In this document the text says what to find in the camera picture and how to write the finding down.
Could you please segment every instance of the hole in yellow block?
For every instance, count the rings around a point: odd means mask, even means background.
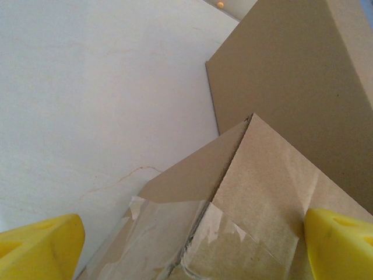
[[[21,242],[0,241],[0,258],[8,255],[11,251],[21,245]]]
[[[373,246],[373,237],[364,237],[364,240]]]
[[[37,225],[34,225],[34,229],[48,229],[51,226],[53,226],[53,223],[38,223]]]
[[[344,220],[344,219],[333,218],[333,220],[336,221],[338,224],[340,224],[342,226],[357,226],[355,223],[349,222],[349,221]]]

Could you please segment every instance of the cardboard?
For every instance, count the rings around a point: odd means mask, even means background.
[[[253,115],[150,181],[78,279],[313,279],[309,207],[373,222]]]
[[[257,113],[373,213],[372,54],[359,0],[259,0],[206,63],[220,133]]]

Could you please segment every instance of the yellow plastic piece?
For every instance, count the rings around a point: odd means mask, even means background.
[[[373,225],[325,209],[309,209],[305,240],[315,280],[373,279]]]
[[[0,233],[0,280],[71,280],[85,232],[77,214]]]

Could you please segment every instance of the brown cardboard box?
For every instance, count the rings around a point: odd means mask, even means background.
[[[309,207],[373,222],[253,115],[150,181],[79,280],[312,279]]]
[[[206,64],[220,133],[256,112],[373,213],[372,54],[359,0],[258,0]]]

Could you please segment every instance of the small light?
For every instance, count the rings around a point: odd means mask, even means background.
[[[223,8],[224,8],[224,3],[219,2],[218,4],[216,4],[216,6],[217,6],[219,9],[223,9]]]

